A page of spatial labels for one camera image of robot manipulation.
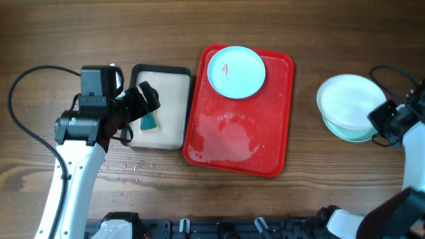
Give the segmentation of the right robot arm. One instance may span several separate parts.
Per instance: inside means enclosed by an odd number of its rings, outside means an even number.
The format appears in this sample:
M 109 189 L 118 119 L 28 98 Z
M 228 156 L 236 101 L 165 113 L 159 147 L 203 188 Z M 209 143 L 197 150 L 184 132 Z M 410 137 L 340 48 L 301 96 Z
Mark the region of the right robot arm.
M 402 190 L 365 216 L 337 206 L 310 219 L 316 238 L 418 238 L 424 218 L 424 85 L 415 83 L 405 102 L 387 100 L 383 86 L 357 75 L 326 80 L 316 101 L 323 119 L 346 130 L 375 129 L 390 146 L 404 149 Z

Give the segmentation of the light blue plate far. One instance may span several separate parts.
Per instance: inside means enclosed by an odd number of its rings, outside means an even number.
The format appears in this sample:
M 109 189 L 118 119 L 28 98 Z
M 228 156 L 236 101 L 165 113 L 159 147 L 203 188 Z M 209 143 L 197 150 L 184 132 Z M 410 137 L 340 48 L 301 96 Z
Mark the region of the light blue plate far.
M 228 46 L 216 52 L 207 66 L 210 85 L 220 95 L 243 99 L 264 84 L 266 67 L 260 56 L 243 46 Z

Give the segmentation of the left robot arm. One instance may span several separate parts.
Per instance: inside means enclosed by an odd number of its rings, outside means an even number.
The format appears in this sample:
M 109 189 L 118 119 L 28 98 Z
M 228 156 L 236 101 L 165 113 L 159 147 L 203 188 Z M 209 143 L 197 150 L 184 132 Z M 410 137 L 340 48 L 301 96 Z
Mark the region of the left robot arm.
M 54 175 L 36 238 L 82 238 L 92 191 L 117 131 L 160 107 L 148 82 L 123 89 L 117 66 L 84 66 L 78 109 L 56 120 Z

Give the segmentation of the light green plate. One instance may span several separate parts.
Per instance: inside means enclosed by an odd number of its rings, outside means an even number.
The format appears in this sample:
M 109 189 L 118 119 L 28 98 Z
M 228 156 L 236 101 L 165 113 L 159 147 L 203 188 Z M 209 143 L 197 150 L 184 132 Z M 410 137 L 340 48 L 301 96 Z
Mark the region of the light green plate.
M 345 141 L 353 143 L 365 142 L 370 140 L 372 136 L 377 133 L 376 129 L 373 127 L 364 130 L 345 129 L 330 122 L 325 116 L 322 116 L 322 118 L 327 128 L 338 138 Z

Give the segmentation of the white plate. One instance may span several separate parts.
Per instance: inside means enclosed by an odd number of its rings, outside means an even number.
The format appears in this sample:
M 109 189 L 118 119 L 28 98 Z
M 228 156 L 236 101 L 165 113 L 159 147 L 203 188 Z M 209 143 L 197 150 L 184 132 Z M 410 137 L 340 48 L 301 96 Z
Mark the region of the white plate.
M 319 111 L 331 123 L 345 129 L 366 130 L 372 127 L 367 116 L 386 102 L 386 96 L 365 77 L 340 74 L 324 81 L 316 101 Z

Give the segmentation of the black tray with soapy water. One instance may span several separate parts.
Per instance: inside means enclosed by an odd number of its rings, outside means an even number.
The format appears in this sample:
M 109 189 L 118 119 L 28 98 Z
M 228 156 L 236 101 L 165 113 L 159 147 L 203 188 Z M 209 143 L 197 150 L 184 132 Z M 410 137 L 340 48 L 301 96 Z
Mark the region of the black tray with soapy water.
M 121 132 L 130 140 L 128 147 L 154 149 L 180 149 L 183 146 L 189 98 L 191 94 L 191 72 L 181 66 L 137 64 L 131 72 L 130 86 L 139 86 L 147 81 L 159 93 L 160 108 L 155 110 L 158 127 L 141 131 L 140 118 L 129 123 L 133 137 Z

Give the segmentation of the green scouring sponge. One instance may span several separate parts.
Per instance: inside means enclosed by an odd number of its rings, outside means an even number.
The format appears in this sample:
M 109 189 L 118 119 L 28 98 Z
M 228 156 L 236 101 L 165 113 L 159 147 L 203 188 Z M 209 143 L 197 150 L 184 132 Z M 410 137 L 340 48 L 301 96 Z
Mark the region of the green scouring sponge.
M 140 118 L 140 130 L 147 131 L 151 129 L 155 129 L 158 127 L 158 123 L 156 120 L 156 112 L 150 112 L 147 115 Z

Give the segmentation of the red plastic tray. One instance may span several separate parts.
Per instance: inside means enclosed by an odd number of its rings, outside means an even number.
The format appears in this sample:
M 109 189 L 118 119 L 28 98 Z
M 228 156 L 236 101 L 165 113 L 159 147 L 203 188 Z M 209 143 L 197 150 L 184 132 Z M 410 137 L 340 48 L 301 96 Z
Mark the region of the red plastic tray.
M 216 92 L 207 65 L 223 44 L 203 51 L 183 146 L 193 165 L 275 177 L 284 167 L 289 132 L 294 62 L 286 54 L 257 49 L 265 64 L 265 83 L 241 100 Z

